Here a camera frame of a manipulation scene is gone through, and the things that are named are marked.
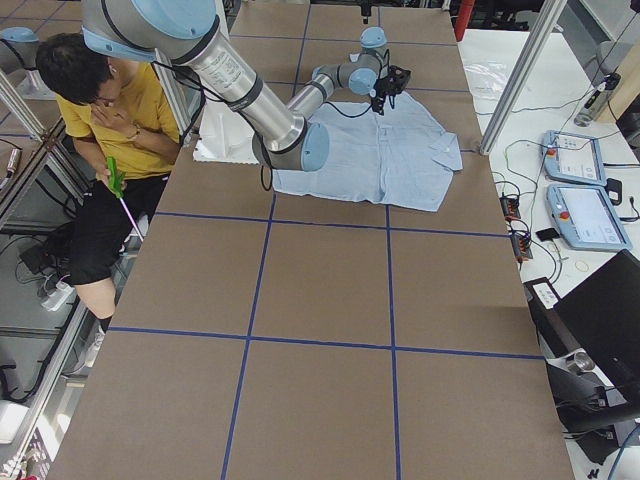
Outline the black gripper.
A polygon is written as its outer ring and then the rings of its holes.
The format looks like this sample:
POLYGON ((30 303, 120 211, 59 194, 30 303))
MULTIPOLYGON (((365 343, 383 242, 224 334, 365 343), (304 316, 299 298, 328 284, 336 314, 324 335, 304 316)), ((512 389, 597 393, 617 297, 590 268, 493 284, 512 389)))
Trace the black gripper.
POLYGON ((372 111, 378 115, 384 114, 384 106, 388 97, 393 97, 395 80, 392 76, 386 76, 376 80, 372 93, 372 111))

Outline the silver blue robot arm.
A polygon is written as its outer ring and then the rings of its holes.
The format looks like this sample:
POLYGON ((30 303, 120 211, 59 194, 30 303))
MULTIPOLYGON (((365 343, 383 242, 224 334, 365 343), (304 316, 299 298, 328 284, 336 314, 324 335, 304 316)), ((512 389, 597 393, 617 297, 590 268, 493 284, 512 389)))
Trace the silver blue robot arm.
POLYGON ((317 67, 311 80, 286 104, 306 119, 327 102, 336 90, 347 89, 352 93, 371 98, 375 113, 382 114, 384 79, 389 75, 389 49, 381 27, 369 27, 360 36, 361 51, 354 60, 340 64, 317 67))
POLYGON ((220 32, 213 1, 83 1, 86 45, 109 57, 151 62, 157 50, 191 68, 254 130, 253 151, 279 170, 313 172, 329 154, 326 127, 288 107, 220 32))

